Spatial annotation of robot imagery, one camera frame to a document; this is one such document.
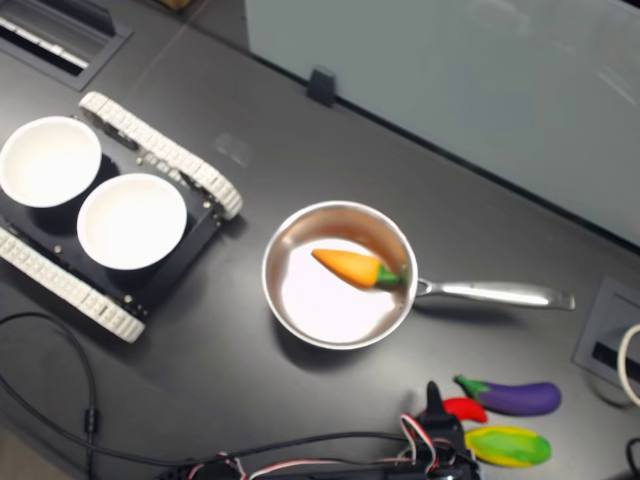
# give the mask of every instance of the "power outlet box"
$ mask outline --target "power outlet box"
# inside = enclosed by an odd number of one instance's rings
[[[620,341],[629,327],[640,323],[640,292],[605,277],[589,312],[573,361],[591,373],[620,385],[617,357]],[[640,336],[627,353],[627,375],[640,391]]]

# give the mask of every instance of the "yellow-green fruit toy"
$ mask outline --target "yellow-green fruit toy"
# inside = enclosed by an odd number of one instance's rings
[[[532,467],[551,458],[549,442],[524,428],[476,428],[467,432],[464,440],[480,460],[503,467]]]

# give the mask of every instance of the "stainless steel saucepan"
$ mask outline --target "stainless steel saucepan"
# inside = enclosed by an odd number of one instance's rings
[[[360,290],[311,256],[315,248],[376,256],[403,285],[392,291]],[[332,201],[289,217],[271,238],[262,284],[276,318],[291,333],[318,347],[350,350],[393,332],[416,297],[449,296],[520,307],[572,310],[573,296],[546,287],[507,282],[434,283],[418,278],[411,245],[384,214],[353,202]]]

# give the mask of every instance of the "white wall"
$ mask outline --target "white wall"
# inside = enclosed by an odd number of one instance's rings
[[[640,245],[640,10],[246,0],[251,50]]]

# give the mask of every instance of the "black cable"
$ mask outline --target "black cable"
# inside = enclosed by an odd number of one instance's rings
[[[625,449],[625,453],[627,455],[627,463],[629,464],[629,468],[631,469],[631,472],[633,473],[635,478],[640,479],[640,468],[638,468],[638,465],[636,465],[636,462],[633,459],[633,446],[636,443],[640,443],[640,437],[632,438],[627,442],[627,448]]]
[[[95,375],[93,373],[93,369],[91,368],[91,364],[89,363],[87,354],[82,348],[82,345],[80,345],[80,342],[78,342],[76,337],[73,335],[73,332],[71,331],[71,329],[66,324],[64,324],[57,318],[51,317],[44,313],[21,312],[21,313],[16,313],[14,315],[8,315],[0,319],[0,326],[7,324],[13,320],[18,320],[20,318],[25,318],[25,317],[35,317],[35,318],[47,320],[48,322],[51,322],[56,327],[58,327],[58,329],[62,331],[64,336],[67,338],[67,340],[69,340],[69,342],[71,343],[71,346],[73,347],[78,358],[80,359],[80,362],[82,363],[82,368],[84,369],[85,376],[87,378],[87,387],[89,390],[89,406],[85,412],[85,432],[87,434],[87,444],[88,444],[85,470],[87,474],[87,480],[93,480],[93,448],[91,447],[94,445],[94,436],[96,433],[95,431],[97,426],[95,422],[95,418],[97,417],[98,410],[96,407],[96,399],[97,399],[96,380],[95,380]]]
[[[77,349],[80,355],[81,360],[84,361],[86,360],[86,365],[89,366],[89,362],[87,360],[86,354],[84,352],[84,350],[82,349],[82,346],[80,345],[80,343],[78,342],[78,340],[75,338],[75,336],[73,335],[73,333],[71,332],[71,329],[65,325],[64,323],[62,323],[60,320],[54,319],[53,317],[44,314],[44,313],[40,313],[40,312],[23,312],[23,313],[19,313],[16,315],[9,315],[7,317],[4,317],[2,319],[0,319],[0,325],[9,322],[11,320],[14,320],[16,318],[22,318],[22,317],[28,317],[28,316],[33,316],[33,317],[38,317],[38,318],[43,318],[45,320],[49,320],[52,323],[58,325],[69,337],[71,343],[75,346],[77,345]],[[95,379],[93,379],[93,372],[91,372],[91,378],[92,378],[92,384],[93,384],[93,388],[95,389]],[[102,455],[107,455],[109,457],[113,457],[113,458],[118,458],[120,460],[126,460],[129,462],[135,462],[135,463],[143,463],[146,465],[153,465],[156,467],[182,467],[182,466],[189,466],[189,465],[195,465],[195,464],[199,464],[199,463],[215,463],[215,462],[222,462],[224,460],[227,460],[229,458],[236,458],[236,457],[247,457],[249,455],[256,455],[259,453],[264,453],[264,452],[268,452],[271,450],[280,450],[283,448],[289,448],[289,447],[295,447],[297,445],[305,445],[305,444],[309,444],[309,443],[316,443],[316,442],[324,442],[327,440],[339,440],[339,439],[343,439],[343,438],[378,438],[378,439],[383,439],[383,440],[394,440],[394,441],[400,441],[400,442],[406,442],[407,439],[404,435],[396,435],[393,433],[385,433],[385,432],[341,432],[341,433],[328,433],[325,435],[316,435],[313,437],[306,437],[306,438],[299,438],[296,440],[288,440],[285,442],[279,442],[279,443],[272,443],[270,445],[263,445],[263,446],[259,446],[259,447],[254,447],[254,448],[248,448],[245,450],[238,450],[236,452],[230,452],[226,457],[221,457],[220,455],[212,455],[209,457],[204,457],[204,458],[187,458],[184,460],[161,460],[161,459],[156,459],[156,458],[150,458],[150,457],[144,457],[141,455],[135,455],[135,454],[131,454],[131,453],[127,453],[127,452],[122,452],[120,450],[114,450],[111,448],[107,448],[107,447],[102,447],[99,445],[95,445],[92,441],[87,441],[84,440],[80,437],[78,437],[77,435],[69,432],[68,430],[66,430],[64,427],[61,427],[60,425],[58,425],[57,423],[55,423],[53,420],[51,420],[49,417],[47,417],[46,415],[42,414],[37,408],[35,408],[33,405],[31,405],[27,400],[24,399],[24,397],[22,397],[22,395],[20,395],[10,384],[9,382],[7,382],[7,380],[4,378],[4,376],[2,376],[0,374],[0,387],[2,387],[8,394],[9,396],[11,396],[22,408],[24,408],[30,415],[32,415],[36,420],[38,420],[40,423],[42,423],[43,425],[45,425],[46,427],[48,427],[49,429],[53,430],[55,433],[57,433],[58,435],[66,438],[67,440],[80,445],[88,450],[91,450],[93,452],[97,452],[100,453]]]

